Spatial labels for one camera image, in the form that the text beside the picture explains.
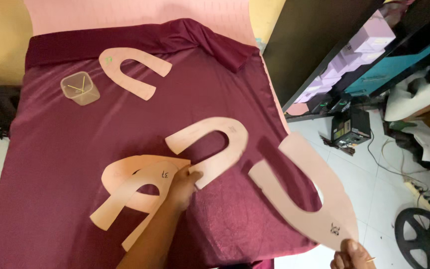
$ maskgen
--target hand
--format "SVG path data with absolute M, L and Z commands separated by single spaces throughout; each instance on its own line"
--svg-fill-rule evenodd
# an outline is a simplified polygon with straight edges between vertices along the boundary
M 352 240 L 344 240 L 341 243 L 341 252 L 335 252 L 331 261 L 331 269 L 376 269 L 369 253 L 363 246 Z
M 169 202 L 175 206 L 177 210 L 184 211 L 190 204 L 190 197 L 197 188 L 195 182 L 202 178 L 202 172 L 193 172 L 190 174 L 188 168 L 190 165 L 180 169 L 174 176 L 172 184 L 169 188 L 169 193 L 165 202 Z

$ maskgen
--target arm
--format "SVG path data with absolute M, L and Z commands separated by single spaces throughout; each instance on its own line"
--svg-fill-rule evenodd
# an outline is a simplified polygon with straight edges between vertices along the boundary
M 180 214 L 190 203 L 190 196 L 196 190 L 195 182 L 202 177 L 200 172 L 189 174 L 188 168 L 180 169 L 173 176 L 167 198 L 125 254 L 118 269 L 164 268 Z

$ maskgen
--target yellow wall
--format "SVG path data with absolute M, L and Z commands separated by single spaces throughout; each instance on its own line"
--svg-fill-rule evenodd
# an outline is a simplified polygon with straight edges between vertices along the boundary
M 250 20 L 259 46 L 271 36 L 285 0 L 250 0 Z M 0 85 L 20 85 L 24 57 L 33 35 L 22 0 L 0 0 Z
M 258 46 L 263 51 L 270 39 L 285 0 L 250 0 L 250 21 Z
M 22 0 L 0 0 L 0 85 L 20 85 L 33 28 Z

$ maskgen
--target maroon fabric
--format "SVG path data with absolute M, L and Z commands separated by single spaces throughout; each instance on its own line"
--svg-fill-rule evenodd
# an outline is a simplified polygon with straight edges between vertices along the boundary
M 166 77 L 135 61 L 121 69 L 157 87 L 144 101 L 103 72 L 99 53 L 134 47 L 173 64 Z M 89 219 L 108 197 L 100 177 L 122 158 L 176 157 L 164 138 L 202 119 L 239 120 L 248 130 L 240 161 L 192 197 L 169 253 L 170 268 L 209 268 L 297 254 L 315 246 L 291 228 L 248 177 L 252 165 L 278 156 L 291 198 L 321 207 L 311 181 L 279 155 L 287 135 L 258 49 L 188 19 L 161 25 L 62 32 L 33 37 L 21 101 L 0 180 L 0 268 L 115 268 L 120 245 L 147 214 L 124 208 L 108 231 Z M 79 106 L 60 89 L 87 71 L 100 99 Z M 226 146 L 211 133 L 180 157 L 193 163 Z

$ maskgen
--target black wheel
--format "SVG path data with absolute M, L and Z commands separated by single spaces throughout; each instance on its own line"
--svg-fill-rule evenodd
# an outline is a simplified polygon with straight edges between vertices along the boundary
M 423 224 L 421 225 L 421 223 L 414 218 L 415 215 L 428 218 L 429 225 L 426 225 L 424 228 Z M 404 239 L 404 224 L 406 222 L 409 223 L 416 232 L 416 238 L 413 240 Z M 409 265 L 415 269 L 426 269 L 416 261 L 410 252 L 413 249 L 421 249 L 426 253 L 427 269 L 430 269 L 430 212 L 421 208 L 408 208 L 401 211 L 396 218 L 394 232 L 397 246 Z

